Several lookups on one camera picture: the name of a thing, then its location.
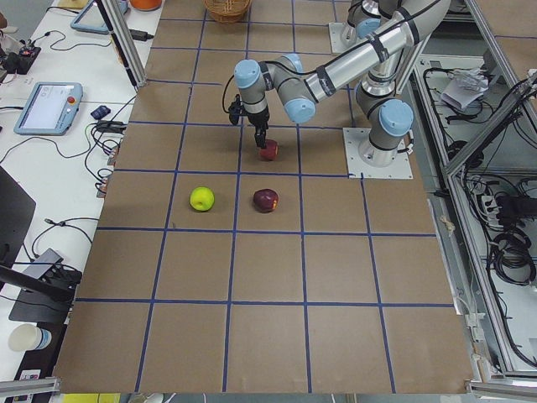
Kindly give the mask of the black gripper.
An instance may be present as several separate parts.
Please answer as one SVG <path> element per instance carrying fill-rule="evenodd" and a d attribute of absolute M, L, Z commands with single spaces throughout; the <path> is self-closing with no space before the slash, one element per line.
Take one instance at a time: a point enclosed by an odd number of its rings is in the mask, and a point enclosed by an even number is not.
<path fill-rule="evenodd" d="M 265 149 L 267 147 L 266 134 L 269 129 L 269 109 L 266 107 L 261 112 L 247 112 L 247 118 L 248 121 L 255 127 L 254 139 L 257 147 L 260 149 Z"/>

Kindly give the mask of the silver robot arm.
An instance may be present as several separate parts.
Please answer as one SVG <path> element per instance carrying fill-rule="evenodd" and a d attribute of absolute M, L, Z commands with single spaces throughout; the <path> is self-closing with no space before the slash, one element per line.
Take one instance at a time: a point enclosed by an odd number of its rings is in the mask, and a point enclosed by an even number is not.
<path fill-rule="evenodd" d="M 359 39 L 378 29 L 383 21 L 390 19 L 391 15 L 379 7 L 379 1 L 352 0 L 341 40 L 349 46 L 355 45 Z"/>
<path fill-rule="evenodd" d="M 358 80 L 357 103 L 371 123 L 368 138 L 358 152 L 374 167 L 389 166 L 401 139 L 410 131 L 414 113 L 396 98 L 396 79 L 404 49 L 424 42 L 446 16 L 447 1 L 378 1 L 371 10 L 368 1 L 354 1 L 347 25 L 357 42 L 337 57 L 304 71 L 300 57 L 281 55 L 276 60 L 241 60 L 232 81 L 239 93 L 225 108 L 232 124 L 246 117 L 254 126 L 254 139 L 260 149 L 267 146 L 269 106 L 266 92 L 278 93 L 290 121 L 306 123 L 315 116 L 317 104 L 333 96 L 349 82 Z"/>

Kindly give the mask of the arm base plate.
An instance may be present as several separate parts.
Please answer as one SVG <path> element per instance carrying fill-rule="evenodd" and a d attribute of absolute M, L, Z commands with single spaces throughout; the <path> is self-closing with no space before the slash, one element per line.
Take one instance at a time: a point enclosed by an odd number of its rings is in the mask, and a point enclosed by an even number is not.
<path fill-rule="evenodd" d="M 372 33 L 379 25 L 380 20 L 377 18 L 367 18 L 358 23 L 356 28 L 351 27 L 347 23 L 329 23 L 331 53 L 339 55 L 350 49 L 357 44 L 358 40 Z"/>
<path fill-rule="evenodd" d="M 351 179 L 412 180 L 409 162 L 413 133 L 410 130 L 399 139 L 396 149 L 376 149 L 369 138 L 369 128 L 344 128 L 347 175 Z"/>

